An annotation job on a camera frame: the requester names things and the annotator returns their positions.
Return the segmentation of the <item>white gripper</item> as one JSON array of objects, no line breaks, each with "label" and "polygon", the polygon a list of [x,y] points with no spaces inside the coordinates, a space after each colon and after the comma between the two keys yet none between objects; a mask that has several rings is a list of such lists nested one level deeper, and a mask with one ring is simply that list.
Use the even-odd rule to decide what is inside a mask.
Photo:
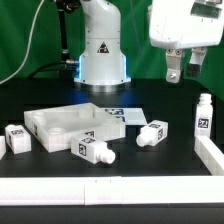
[{"label": "white gripper", "polygon": [[149,37],[154,47],[168,49],[168,82],[180,81],[184,56],[181,49],[192,48],[186,74],[198,77],[206,47],[218,45],[223,31],[224,0],[152,0]]}]

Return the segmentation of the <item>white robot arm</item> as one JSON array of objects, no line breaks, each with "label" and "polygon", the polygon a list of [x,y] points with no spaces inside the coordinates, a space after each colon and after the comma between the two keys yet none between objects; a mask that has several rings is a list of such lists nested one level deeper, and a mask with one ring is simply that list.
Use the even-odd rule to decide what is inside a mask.
[{"label": "white robot arm", "polygon": [[[76,82],[114,87],[131,81],[120,50],[121,14],[107,0],[80,0],[85,16],[85,50]],[[151,45],[166,50],[166,80],[177,83],[183,51],[190,49],[189,68],[199,72],[209,46],[224,33],[224,0],[152,0],[147,13]]]}]

